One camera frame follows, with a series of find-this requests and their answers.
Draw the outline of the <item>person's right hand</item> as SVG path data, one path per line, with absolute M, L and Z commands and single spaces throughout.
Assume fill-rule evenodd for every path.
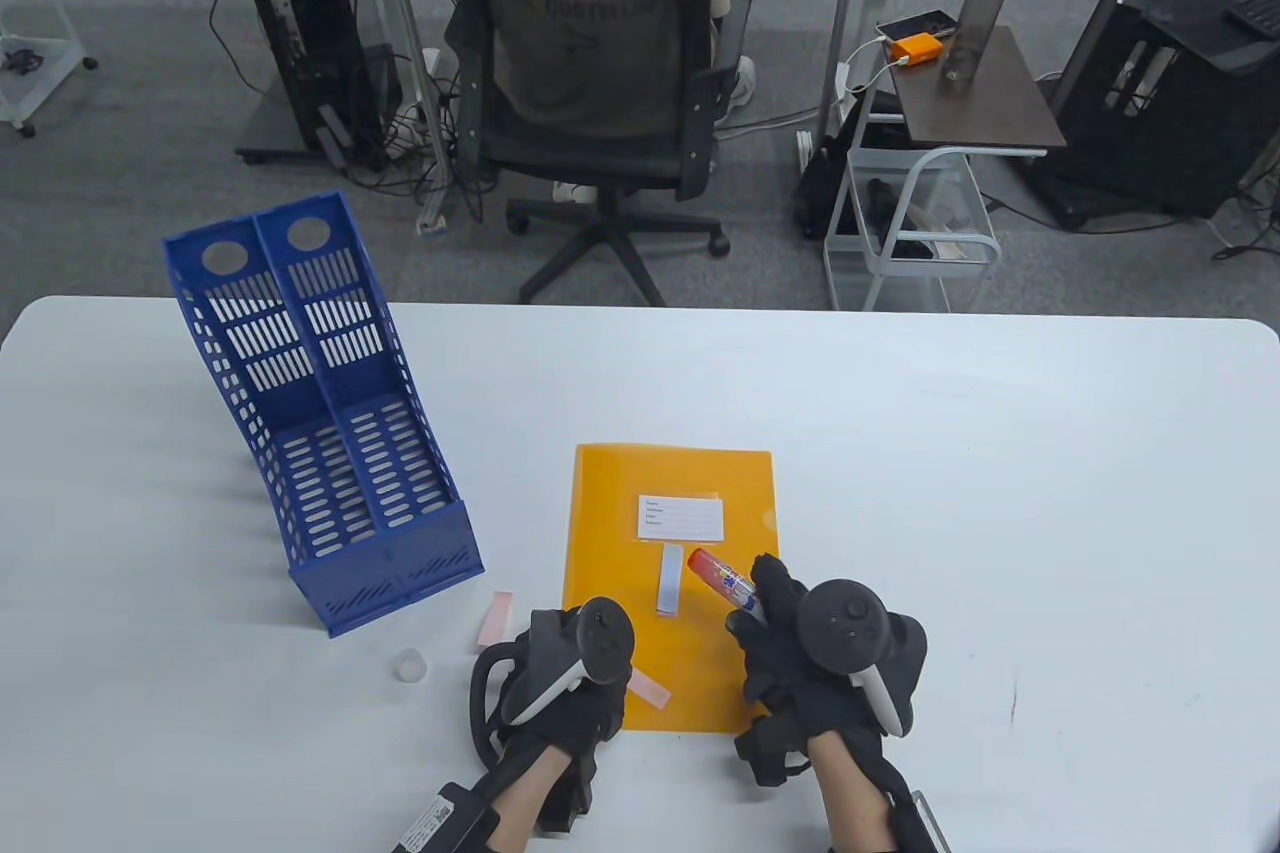
M 836 733 L 852 752 L 881 754 L 881 725 L 865 694 L 846 674 L 822 667 L 803 647 L 797 611 L 808 588 L 771 553 L 755 557 L 750 579 L 764 622 L 744 611 L 726 619 L 745 657 L 745 699 L 788 717 L 804 742 Z

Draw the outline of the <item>person's left hand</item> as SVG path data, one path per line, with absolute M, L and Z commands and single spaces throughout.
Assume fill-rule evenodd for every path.
M 512 640 L 486 647 L 474 665 L 468 717 L 475 751 L 489 770 L 511 742 L 590 754 L 622 726 L 636 633 L 614 599 L 539 608 Z

